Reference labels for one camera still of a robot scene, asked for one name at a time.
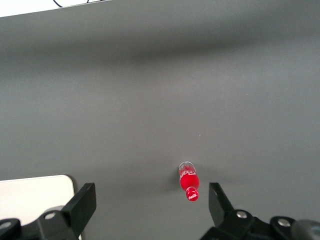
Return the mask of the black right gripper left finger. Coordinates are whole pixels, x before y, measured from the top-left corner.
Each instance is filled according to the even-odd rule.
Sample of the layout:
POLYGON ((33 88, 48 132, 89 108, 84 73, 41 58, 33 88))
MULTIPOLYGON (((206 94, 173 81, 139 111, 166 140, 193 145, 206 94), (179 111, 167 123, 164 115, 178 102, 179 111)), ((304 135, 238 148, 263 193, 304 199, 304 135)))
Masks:
POLYGON ((22 226, 17 218, 0 221, 2 240, 78 240, 97 207, 96 186, 85 183, 61 210, 50 210, 22 226))

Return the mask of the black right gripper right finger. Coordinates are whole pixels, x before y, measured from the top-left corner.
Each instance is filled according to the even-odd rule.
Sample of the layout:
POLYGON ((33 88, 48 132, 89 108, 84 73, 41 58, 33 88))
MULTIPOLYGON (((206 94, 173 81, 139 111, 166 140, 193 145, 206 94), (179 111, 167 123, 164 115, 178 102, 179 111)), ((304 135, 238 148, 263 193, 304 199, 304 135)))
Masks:
POLYGON ((214 226, 202 240, 318 240, 320 223, 274 216, 269 223, 243 209, 235 209, 219 183, 208 188, 208 208, 214 226))

